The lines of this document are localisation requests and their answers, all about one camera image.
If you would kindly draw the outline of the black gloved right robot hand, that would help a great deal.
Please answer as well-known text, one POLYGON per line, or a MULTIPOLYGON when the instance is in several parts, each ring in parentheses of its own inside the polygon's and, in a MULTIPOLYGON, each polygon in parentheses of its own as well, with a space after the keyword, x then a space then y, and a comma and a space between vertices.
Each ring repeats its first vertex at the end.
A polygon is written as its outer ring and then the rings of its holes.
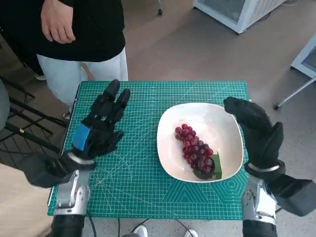
POLYGON ((248 161, 260 169, 276 166, 284 138, 283 124, 272 124, 263 108, 243 99, 226 98, 224 109, 236 117, 243 130, 248 161))

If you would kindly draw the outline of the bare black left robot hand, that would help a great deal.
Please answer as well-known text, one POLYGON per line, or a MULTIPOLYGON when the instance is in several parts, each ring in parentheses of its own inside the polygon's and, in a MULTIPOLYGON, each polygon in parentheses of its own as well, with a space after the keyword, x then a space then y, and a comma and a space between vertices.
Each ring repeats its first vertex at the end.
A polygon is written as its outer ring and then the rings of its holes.
POLYGON ((117 149, 123 131, 115 131, 130 98, 130 90, 118 95, 120 81, 115 79, 97 96, 90 112, 73 135, 71 152, 82 160, 92 160, 117 149))

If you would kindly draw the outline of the person's hand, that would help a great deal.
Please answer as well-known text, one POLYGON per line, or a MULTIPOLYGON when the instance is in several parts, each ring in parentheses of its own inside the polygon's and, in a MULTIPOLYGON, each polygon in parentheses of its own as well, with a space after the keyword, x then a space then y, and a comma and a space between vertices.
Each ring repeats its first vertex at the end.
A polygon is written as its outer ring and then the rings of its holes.
POLYGON ((48 41, 66 44, 76 40, 72 29, 72 7, 59 0, 45 0, 40 17, 42 32, 48 41))

